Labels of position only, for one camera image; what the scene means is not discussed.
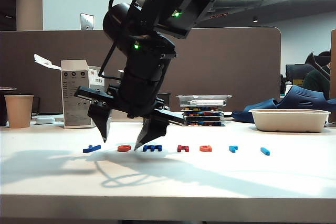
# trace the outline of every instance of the blue shoe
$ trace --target blue shoe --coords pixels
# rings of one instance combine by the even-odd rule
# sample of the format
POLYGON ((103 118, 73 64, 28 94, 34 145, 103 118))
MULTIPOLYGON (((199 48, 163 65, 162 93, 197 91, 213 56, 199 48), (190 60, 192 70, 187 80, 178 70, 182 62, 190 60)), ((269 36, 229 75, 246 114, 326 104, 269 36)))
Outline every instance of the blue shoe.
POLYGON ((240 122, 254 123, 251 109, 310 109, 336 111, 336 98, 326 100, 322 92, 312 91, 293 85, 286 96, 277 102, 268 99, 246 106, 243 111, 233 111, 232 117, 240 122))

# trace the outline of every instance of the ceiling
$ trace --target ceiling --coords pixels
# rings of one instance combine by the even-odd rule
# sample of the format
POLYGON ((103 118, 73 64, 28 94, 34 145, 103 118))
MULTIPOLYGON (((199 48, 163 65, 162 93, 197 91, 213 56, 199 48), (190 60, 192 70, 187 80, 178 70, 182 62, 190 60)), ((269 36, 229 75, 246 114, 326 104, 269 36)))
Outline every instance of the ceiling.
POLYGON ((336 0, 217 0, 197 27, 260 26, 336 11, 335 3, 336 0))

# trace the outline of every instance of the disposable food container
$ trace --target disposable food container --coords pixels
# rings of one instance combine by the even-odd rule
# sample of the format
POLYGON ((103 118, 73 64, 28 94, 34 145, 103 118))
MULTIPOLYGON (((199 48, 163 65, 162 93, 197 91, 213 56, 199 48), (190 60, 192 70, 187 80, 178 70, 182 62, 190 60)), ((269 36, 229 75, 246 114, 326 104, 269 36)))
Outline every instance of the disposable food container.
POLYGON ((321 132, 329 111, 252 109, 256 128, 261 131, 321 132))

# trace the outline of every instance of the product box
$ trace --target product box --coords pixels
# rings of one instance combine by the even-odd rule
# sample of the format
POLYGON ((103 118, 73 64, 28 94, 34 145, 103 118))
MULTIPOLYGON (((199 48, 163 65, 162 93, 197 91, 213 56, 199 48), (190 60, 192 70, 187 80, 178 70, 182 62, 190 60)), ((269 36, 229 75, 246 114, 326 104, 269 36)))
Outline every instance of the product box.
POLYGON ((58 67, 39 55, 34 55, 34 59, 36 63, 61 72, 64 128, 94 127, 93 120, 87 116, 90 101, 75 97, 74 93, 79 86, 104 91, 104 78, 98 76, 100 68, 88 66, 85 60, 62 60, 58 67))

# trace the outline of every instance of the green led light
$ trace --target green led light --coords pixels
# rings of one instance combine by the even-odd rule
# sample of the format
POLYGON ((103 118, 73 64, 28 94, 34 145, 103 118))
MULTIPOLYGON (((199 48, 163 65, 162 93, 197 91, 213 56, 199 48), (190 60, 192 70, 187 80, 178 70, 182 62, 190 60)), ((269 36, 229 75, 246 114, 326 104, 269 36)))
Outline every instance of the green led light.
POLYGON ((173 17, 178 18, 182 13, 178 12, 178 11, 174 11, 174 13, 172 14, 173 17))

